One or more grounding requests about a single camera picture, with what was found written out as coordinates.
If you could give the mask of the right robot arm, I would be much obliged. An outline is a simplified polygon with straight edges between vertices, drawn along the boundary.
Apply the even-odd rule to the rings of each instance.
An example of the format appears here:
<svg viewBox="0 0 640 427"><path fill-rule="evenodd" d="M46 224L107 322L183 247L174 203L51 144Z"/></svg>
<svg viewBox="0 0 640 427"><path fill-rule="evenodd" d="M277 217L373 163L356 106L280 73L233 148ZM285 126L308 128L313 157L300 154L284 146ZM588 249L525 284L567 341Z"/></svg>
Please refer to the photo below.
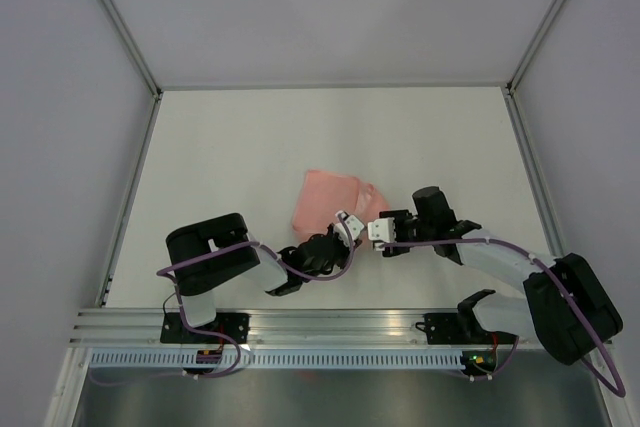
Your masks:
<svg viewBox="0 0 640 427"><path fill-rule="evenodd" d="M481 289L456 307L459 335L480 343L491 334L539 342L556 361L572 365L621 332L623 320L587 260L532 254L460 220L437 186L413 193L416 210L380 213L368 225L375 250L396 257L422 246L457 265L510 286L517 296Z"/></svg>

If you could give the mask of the pink satin napkin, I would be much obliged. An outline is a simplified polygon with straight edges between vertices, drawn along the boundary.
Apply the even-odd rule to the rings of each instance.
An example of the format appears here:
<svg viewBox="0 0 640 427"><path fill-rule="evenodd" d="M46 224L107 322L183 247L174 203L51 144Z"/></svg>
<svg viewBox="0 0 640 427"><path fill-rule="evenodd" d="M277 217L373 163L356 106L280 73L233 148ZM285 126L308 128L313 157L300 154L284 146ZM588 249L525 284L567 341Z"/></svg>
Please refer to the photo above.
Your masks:
<svg viewBox="0 0 640 427"><path fill-rule="evenodd" d="M308 170L291 221L299 242L325 233L337 221L335 214L345 211L364 225L374 221L389 204L379 189L358 177L323 170Z"/></svg>

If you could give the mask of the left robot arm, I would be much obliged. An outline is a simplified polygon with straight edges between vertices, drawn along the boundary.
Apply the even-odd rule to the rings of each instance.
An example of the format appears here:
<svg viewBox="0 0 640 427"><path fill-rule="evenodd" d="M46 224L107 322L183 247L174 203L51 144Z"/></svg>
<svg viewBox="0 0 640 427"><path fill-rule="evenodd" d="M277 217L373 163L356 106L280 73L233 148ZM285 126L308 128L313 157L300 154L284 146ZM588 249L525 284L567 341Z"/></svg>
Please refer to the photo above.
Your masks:
<svg viewBox="0 0 640 427"><path fill-rule="evenodd" d="M165 240L171 265L157 275L174 283L184 332L206 343L218 331L215 290L222 284L246 276L282 297L307 282L331 280L350 266L365 230L360 219L340 211L324 233L276 252L250 235L241 214L231 213L171 232Z"/></svg>

